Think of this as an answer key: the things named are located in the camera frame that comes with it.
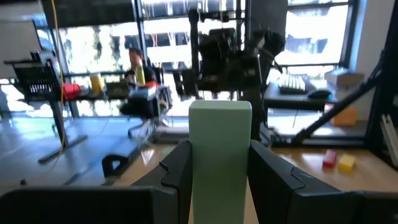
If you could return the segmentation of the red half-round block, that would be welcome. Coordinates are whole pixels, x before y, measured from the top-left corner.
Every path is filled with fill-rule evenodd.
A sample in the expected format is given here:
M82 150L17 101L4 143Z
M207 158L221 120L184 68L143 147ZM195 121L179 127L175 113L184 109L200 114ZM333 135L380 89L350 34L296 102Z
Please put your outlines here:
M326 168L334 168L336 164L336 158L336 151L328 149L323 157L322 166Z

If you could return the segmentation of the orange box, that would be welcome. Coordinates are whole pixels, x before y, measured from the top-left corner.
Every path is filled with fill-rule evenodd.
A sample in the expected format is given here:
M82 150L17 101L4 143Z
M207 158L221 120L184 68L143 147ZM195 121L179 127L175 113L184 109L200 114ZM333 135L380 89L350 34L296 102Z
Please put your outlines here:
M356 124L357 116L358 110L350 107L333 117L331 123L336 127L353 127Z

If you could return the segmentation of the black side desk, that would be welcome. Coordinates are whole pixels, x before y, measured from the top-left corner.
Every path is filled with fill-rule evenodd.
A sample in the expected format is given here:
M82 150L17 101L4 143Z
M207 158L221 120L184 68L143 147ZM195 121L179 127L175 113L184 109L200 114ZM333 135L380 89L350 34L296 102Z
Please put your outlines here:
M325 105L336 104L338 100L333 96L332 99L309 99L307 95L282 95L279 87L271 82L263 94L265 108L279 108L288 110L323 110Z

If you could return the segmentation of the white keyboard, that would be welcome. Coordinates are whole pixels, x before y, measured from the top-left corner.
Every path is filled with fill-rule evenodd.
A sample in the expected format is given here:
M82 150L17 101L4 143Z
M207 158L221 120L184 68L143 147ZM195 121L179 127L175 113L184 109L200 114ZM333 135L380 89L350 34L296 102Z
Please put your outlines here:
M277 81L279 92L285 95L303 95L307 93L304 79L295 75L284 75Z

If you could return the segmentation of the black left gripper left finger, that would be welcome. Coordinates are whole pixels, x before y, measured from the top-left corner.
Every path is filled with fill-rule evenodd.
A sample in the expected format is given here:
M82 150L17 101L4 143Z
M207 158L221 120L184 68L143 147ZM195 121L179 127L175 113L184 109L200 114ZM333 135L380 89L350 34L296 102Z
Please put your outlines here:
M132 224L188 224L193 182L190 141L180 142L148 174L135 181Z

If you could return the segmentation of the black table clamp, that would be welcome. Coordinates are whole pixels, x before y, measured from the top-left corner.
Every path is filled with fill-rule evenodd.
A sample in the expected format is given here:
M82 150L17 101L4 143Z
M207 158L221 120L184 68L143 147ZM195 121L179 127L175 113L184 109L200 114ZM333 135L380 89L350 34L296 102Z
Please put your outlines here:
M109 154L102 161L102 169L105 178L121 175L129 164L129 158L118 154Z

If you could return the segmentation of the black computer mouse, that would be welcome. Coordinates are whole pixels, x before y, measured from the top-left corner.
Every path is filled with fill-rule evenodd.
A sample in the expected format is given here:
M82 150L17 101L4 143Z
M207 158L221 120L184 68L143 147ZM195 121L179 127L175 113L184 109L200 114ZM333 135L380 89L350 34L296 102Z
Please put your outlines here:
M317 89L311 91L308 95L308 99L313 99L313 100L327 100L330 99L332 96L331 91L327 89Z

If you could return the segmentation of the cardboard box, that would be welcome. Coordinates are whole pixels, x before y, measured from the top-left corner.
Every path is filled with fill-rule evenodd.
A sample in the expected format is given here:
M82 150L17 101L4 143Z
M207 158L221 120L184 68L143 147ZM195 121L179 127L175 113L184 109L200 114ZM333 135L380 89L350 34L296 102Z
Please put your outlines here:
M348 70L347 68L337 68L324 74L325 80L335 87L358 86L364 80L364 74Z

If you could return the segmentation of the yellow cube block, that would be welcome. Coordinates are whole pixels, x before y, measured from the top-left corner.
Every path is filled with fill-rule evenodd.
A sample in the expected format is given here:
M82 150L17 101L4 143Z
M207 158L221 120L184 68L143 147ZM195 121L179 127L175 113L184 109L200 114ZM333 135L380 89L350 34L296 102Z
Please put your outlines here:
M356 158L349 154L343 154L338 161L338 170L341 172L351 172L355 165Z

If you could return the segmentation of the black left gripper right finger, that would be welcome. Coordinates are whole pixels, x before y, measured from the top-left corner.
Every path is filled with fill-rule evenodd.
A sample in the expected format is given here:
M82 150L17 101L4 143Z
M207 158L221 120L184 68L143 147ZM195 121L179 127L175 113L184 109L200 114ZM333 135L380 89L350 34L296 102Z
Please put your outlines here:
M342 192L250 142L248 181L260 224L351 224L352 194Z

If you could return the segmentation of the person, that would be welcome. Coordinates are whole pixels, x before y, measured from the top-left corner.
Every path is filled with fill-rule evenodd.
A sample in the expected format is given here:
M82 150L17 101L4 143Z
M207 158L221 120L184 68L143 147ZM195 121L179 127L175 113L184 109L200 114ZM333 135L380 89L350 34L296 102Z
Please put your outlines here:
M131 90L158 87L158 81L152 68L144 64L141 49L129 49L130 69L124 74L124 80ZM124 115L137 116L142 120L150 119L154 115L153 102L147 100L128 99L119 111Z

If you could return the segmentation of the black rig frame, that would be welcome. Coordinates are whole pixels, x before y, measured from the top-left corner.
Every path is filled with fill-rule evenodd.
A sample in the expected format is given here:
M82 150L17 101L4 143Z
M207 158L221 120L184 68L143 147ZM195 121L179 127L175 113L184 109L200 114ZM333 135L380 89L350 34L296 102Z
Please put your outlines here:
M398 106L394 105L394 97L398 96L398 0L394 1L392 7L384 48L369 78L346 98L335 104L318 121L301 130L292 138L292 144L300 144L305 138L310 137L316 129L323 126L371 89L374 89L374 96L364 136L364 146L398 171L398 167L392 163L381 129L381 116L383 114L390 115L391 112L398 112Z

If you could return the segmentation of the yellow container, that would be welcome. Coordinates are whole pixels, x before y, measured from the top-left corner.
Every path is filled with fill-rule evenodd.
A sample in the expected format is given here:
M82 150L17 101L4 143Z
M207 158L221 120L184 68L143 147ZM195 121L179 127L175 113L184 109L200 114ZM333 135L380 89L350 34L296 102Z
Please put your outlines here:
M100 73L92 73L90 75L91 89L94 93L101 94L104 89L104 81Z

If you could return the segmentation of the teal long rectangular block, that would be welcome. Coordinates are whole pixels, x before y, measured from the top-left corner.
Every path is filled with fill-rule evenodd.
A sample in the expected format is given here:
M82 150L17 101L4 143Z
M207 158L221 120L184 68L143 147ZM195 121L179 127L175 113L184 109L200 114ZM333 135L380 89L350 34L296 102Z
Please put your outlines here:
M194 101L193 224L243 224L252 107L247 101Z

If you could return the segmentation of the silver aluminium profile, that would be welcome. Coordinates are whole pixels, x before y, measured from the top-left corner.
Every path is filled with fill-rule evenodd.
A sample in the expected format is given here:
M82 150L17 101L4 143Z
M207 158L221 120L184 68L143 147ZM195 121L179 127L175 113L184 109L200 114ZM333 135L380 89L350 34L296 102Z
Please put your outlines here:
M398 167L398 134L389 114L381 116L381 129L392 163Z

